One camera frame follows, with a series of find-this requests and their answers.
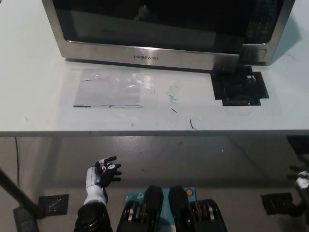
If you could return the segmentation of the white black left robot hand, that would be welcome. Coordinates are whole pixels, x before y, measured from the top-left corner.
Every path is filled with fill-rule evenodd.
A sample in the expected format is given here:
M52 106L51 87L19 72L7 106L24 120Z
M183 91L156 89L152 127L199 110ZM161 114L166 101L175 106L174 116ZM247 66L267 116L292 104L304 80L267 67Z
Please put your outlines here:
M121 164L115 164L116 159L117 156L107 157L88 168L85 186L87 197L84 205L92 202L107 204L106 188L112 182L121 181L120 175L122 172L118 170Z

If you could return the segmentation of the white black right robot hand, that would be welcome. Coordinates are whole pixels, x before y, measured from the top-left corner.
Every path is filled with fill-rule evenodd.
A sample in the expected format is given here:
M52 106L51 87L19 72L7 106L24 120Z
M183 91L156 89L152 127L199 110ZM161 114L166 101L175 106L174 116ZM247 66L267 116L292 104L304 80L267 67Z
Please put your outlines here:
M292 174L288 174L287 178L295 181L296 186L300 190L305 190L309 188L309 168L308 166L295 166L291 165L290 170L293 171Z

